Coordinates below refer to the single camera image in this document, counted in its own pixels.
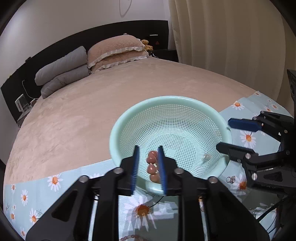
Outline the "silver ring cluster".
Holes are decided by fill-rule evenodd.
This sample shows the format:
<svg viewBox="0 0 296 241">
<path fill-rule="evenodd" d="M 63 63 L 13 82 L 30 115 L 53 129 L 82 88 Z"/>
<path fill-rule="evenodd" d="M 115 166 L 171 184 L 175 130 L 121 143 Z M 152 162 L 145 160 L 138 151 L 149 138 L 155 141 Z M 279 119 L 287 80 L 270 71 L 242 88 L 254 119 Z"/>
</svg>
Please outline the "silver ring cluster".
<svg viewBox="0 0 296 241">
<path fill-rule="evenodd" d="M 234 184 L 235 181 L 236 181 L 236 176 L 235 176 L 235 175 L 233 175 L 233 176 L 228 176 L 228 177 L 226 178 L 226 183 Z"/>
</svg>

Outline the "mint green plastic basket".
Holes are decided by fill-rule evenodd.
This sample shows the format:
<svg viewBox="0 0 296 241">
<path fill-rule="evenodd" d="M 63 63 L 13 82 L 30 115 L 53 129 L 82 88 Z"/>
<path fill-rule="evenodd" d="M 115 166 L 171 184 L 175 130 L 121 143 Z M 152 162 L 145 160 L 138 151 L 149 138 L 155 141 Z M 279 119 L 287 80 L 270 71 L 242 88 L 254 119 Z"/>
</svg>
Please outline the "mint green plastic basket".
<svg viewBox="0 0 296 241">
<path fill-rule="evenodd" d="M 162 194 L 161 185 L 149 179 L 146 158 L 163 146 L 165 156 L 193 176 L 219 177 L 229 158 L 217 151 L 218 143 L 232 143 L 224 118 L 209 105 L 182 96 L 160 96 L 129 108 L 114 124 L 109 150 L 116 166 L 139 146 L 137 187 Z"/>
</svg>

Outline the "daisy print blue cloth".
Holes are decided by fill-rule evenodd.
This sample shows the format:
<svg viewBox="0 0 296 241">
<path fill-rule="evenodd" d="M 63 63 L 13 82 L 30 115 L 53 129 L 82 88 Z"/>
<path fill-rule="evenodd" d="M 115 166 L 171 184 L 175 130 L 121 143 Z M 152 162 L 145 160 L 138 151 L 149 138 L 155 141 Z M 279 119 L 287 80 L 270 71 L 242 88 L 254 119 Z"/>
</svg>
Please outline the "daisy print blue cloth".
<svg viewBox="0 0 296 241">
<path fill-rule="evenodd" d="M 79 176 L 100 177 L 114 167 L 112 160 L 106 160 L 40 180 L 6 185 L 4 214 L 16 232 L 25 238 L 29 229 Z M 235 183 L 226 183 L 226 178 L 233 175 Z M 219 179 L 255 218 L 260 219 L 269 235 L 274 235 L 276 211 L 269 208 L 277 202 L 277 197 L 249 189 L 244 170 L 237 162 L 230 162 Z M 177 223 L 176 197 L 163 197 L 137 188 L 132 196 L 119 199 L 121 240 L 176 240 Z"/>
</svg>

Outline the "cream curtain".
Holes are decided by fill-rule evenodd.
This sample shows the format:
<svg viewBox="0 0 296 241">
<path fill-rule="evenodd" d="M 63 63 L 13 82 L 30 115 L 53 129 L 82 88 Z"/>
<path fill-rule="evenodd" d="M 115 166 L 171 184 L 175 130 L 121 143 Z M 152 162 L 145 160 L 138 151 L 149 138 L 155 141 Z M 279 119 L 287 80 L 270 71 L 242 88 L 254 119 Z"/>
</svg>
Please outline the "cream curtain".
<svg viewBox="0 0 296 241">
<path fill-rule="evenodd" d="M 270 1 L 169 1 L 179 61 L 258 90 L 293 110 L 295 35 Z"/>
</svg>

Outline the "beige bed blanket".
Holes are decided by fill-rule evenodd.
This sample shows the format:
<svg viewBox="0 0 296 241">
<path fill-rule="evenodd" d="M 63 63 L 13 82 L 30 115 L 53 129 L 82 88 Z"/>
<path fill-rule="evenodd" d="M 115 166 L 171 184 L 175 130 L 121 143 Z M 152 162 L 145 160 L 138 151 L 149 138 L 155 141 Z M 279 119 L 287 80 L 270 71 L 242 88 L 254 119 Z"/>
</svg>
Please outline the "beige bed blanket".
<svg viewBox="0 0 296 241">
<path fill-rule="evenodd" d="M 157 58 L 102 70 L 37 100 L 16 136 L 4 183 L 37 180 L 109 159 L 113 125 L 143 100 L 185 96 L 222 111 L 253 93 L 223 75 Z"/>
</svg>

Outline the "white device on nightstand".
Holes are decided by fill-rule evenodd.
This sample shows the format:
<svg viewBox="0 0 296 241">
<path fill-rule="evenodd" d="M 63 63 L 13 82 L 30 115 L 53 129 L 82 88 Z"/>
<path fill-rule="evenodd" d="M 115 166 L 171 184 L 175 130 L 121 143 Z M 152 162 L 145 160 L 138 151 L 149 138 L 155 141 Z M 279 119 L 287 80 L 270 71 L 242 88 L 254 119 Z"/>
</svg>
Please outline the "white device on nightstand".
<svg viewBox="0 0 296 241">
<path fill-rule="evenodd" d="M 16 107 L 19 112 L 26 113 L 32 106 L 26 100 L 25 96 L 22 94 L 15 100 Z"/>
</svg>

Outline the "black headboard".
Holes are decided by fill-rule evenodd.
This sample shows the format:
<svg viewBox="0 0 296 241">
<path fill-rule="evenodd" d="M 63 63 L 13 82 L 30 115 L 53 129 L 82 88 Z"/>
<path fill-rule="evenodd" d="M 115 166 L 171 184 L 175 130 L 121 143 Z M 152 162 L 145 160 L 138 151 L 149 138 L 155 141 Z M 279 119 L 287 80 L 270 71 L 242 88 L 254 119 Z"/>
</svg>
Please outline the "black headboard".
<svg viewBox="0 0 296 241">
<path fill-rule="evenodd" d="M 102 25 L 70 35 L 34 56 L 29 56 L 1 86 L 6 105 L 14 119 L 18 121 L 21 112 L 15 101 L 22 94 L 27 101 L 41 96 L 41 87 L 35 83 L 36 73 L 49 63 L 83 46 L 87 51 L 96 43 L 127 33 L 140 40 L 148 40 L 153 54 L 164 60 L 178 62 L 176 50 L 169 49 L 169 24 L 167 20 L 136 20 Z"/>
</svg>

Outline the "small brown teddy bear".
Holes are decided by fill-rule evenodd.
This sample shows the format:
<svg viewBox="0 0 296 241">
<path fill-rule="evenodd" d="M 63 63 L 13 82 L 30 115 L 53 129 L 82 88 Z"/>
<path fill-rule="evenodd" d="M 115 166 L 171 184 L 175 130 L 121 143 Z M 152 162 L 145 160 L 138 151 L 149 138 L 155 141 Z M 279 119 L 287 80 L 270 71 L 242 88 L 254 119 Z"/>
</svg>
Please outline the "small brown teddy bear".
<svg viewBox="0 0 296 241">
<path fill-rule="evenodd" d="M 144 45 L 144 49 L 146 51 L 153 51 L 153 47 L 151 45 L 149 45 L 149 41 L 148 40 L 141 40 L 142 44 Z"/>
</svg>

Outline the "lower grey folded blanket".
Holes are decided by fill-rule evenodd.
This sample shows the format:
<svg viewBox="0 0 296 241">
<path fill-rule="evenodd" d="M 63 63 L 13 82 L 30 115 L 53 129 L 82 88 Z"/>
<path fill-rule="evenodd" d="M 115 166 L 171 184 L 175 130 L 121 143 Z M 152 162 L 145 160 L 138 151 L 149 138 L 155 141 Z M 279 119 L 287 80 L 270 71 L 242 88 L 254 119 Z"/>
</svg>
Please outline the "lower grey folded blanket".
<svg viewBox="0 0 296 241">
<path fill-rule="evenodd" d="M 87 65 L 82 65 L 73 70 L 64 72 L 52 80 L 47 82 L 41 89 L 41 96 L 43 99 L 46 99 L 55 91 L 65 87 L 68 84 L 71 84 L 75 81 L 81 80 L 82 78 L 87 77 L 90 74 L 90 70 Z"/>
</svg>

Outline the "grey folded blanket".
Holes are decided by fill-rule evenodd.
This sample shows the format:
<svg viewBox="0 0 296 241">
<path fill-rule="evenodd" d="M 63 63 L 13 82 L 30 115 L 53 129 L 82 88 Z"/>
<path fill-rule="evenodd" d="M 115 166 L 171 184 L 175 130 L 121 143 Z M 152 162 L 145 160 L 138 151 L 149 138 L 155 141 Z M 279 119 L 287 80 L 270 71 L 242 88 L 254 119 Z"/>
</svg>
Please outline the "grey folded blanket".
<svg viewBox="0 0 296 241">
<path fill-rule="evenodd" d="M 71 84 L 75 81 L 81 80 L 82 78 L 87 77 L 90 74 L 90 70 L 87 65 L 82 65 L 73 70 L 64 72 L 52 80 L 47 82 L 41 89 L 41 96 L 43 99 L 46 99 L 55 91 L 65 87 L 68 84 Z"/>
<path fill-rule="evenodd" d="M 54 77 L 78 68 L 87 63 L 87 53 L 83 46 L 80 46 L 64 57 L 44 66 L 35 76 L 35 83 L 42 86 Z"/>
</svg>

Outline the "lower beige ruffled pillow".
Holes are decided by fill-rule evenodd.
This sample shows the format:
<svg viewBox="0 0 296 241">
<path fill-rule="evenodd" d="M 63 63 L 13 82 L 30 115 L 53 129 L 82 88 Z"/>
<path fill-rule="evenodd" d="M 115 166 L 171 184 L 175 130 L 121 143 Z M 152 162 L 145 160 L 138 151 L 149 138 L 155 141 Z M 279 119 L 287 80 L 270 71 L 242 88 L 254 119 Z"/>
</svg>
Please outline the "lower beige ruffled pillow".
<svg viewBox="0 0 296 241">
<path fill-rule="evenodd" d="M 99 72 L 100 70 L 112 68 L 128 62 L 146 59 L 148 58 L 148 56 L 149 54 L 145 50 L 143 51 L 132 50 L 129 52 L 115 54 L 97 62 L 93 67 L 91 67 L 91 73 L 96 73 L 96 72 Z"/>
</svg>

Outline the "beige ruffled pillow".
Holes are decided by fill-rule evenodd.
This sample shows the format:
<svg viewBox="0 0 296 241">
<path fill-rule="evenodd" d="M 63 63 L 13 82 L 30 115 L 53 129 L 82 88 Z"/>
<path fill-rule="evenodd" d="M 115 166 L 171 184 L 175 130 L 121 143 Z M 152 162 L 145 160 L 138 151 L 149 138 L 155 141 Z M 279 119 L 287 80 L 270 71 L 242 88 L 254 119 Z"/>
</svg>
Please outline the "beige ruffled pillow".
<svg viewBox="0 0 296 241">
<path fill-rule="evenodd" d="M 96 73 L 96 72 L 99 72 L 100 70 L 112 68 L 128 62 L 146 59 L 148 58 L 148 56 L 149 54 L 145 50 L 143 51 L 132 50 L 129 52 L 115 54 L 97 62 L 93 67 L 91 67 L 91 73 Z"/>
<path fill-rule="evenodd" d="M 144 44 L 132 35 L 120 35 L 102 40 L 88 50 L 87 66 L 92 68 L 106 57 L 133 50 L 138 52 L 144 50 Z"/>
</svg>

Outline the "upper grey folded blanket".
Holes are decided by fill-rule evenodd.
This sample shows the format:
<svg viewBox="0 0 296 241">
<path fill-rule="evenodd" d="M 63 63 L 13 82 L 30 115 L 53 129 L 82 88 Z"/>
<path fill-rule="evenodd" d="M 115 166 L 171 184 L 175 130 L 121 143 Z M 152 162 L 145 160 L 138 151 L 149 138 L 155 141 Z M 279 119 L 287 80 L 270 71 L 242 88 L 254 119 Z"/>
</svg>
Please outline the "upper grey folded blanket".
<svg viewBox="0 0 296 241">
<path fill-rule="evenodd" d="M 54 77 L 78 68 L 87 63 L 87 53 L 83 46 L 80 46 L 64 57 L 44 66 L 35 76 L 35 83 L 42 86 Z"/>
</svg>

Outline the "upper beige ruffled pillow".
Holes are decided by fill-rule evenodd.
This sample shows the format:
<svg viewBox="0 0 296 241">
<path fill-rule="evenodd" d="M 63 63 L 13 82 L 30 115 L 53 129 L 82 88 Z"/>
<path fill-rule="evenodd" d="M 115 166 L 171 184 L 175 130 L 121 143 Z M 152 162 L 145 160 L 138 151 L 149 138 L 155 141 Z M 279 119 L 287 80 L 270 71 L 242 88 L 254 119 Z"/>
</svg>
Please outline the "upper beige ruffled pillow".
<svg viewBox="0 0 296 241">
<path fill-rule="evenodd" d="M 88 50 L 87 66 L 92 68 L 106 57 L 133 50 L 138 52 L 144 50 L 144 44 L 132 35 L 120 35 L 102 40 Z"/>
</svg>

